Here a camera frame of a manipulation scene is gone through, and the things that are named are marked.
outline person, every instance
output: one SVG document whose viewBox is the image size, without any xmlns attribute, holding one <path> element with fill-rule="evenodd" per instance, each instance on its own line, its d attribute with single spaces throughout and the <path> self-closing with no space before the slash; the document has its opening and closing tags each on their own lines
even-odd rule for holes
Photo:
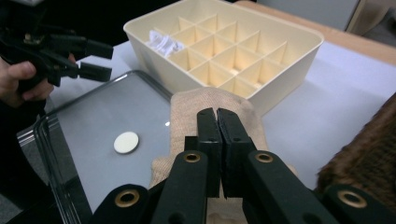
<svg viewBox="0 0 396 224">
<path fill-rule="evenodd" d="M 29 91 L 18 92 L 19 81 L 35 73 L 32 63 L 10 65 L 0 58 L 0 193 L 21 210 L 50 192 L 25 158 L 17 137 L 36 122 L 54 89 L 43 79 Z"/>
</svg>

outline white button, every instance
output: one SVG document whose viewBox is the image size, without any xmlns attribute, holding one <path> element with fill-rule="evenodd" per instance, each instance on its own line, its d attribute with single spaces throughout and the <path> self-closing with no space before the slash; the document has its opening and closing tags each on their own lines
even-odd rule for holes
<svg viewBox="0 0 396 224">
<path fill-rule="evenodd" d="M 114 149 L 119 153 L 128 153 L 134 150 L 139 143 L 136 133 L 127 132 L 120 134 L 114 141 Z"/>
</svg>

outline brown furry object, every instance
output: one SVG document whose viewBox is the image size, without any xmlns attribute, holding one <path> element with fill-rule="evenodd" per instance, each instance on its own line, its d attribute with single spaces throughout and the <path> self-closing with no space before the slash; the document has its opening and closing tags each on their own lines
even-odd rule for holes
<svg viewBox="0 0 396 224">
<path fill-rule="evenodd" d="M 317 192 L 332 184 L 362 189 L 396 213 L 396 93 L 351 143 L 318 173 Z"/>
</svg>

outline human hand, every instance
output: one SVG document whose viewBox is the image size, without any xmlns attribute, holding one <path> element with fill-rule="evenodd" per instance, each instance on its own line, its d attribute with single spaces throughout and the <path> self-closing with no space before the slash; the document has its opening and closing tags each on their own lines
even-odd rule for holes
<svg viewBox="0 0 396 224">
<path fill-rule="evenodd" d="M 0 100 L 11 107 L 17 108 L 25 101 L 46 99 L 53 91 L 47 79 L 41 80 L 29 91 L 18 92 L 19 80 L 30 79 L 35 75 L 35 66 L 29 62 L 9 65 L 0 58 Z"/>
</svg>

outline storage organizer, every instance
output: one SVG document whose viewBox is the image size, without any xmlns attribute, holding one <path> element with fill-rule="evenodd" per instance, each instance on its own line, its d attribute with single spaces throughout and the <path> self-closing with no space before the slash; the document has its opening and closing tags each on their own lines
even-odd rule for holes
<svg viewBox="0 0 396 224">
<path fill-rule="evenodd" d="M 212 86 L 248 99 L 264 115 L 304 80 L 322 34 L 221 0 L 182 0 L 128 21 L 141 69 L 172 93 Z M 164 56 L 149 33 L 184 49 Z"/>
</svg>

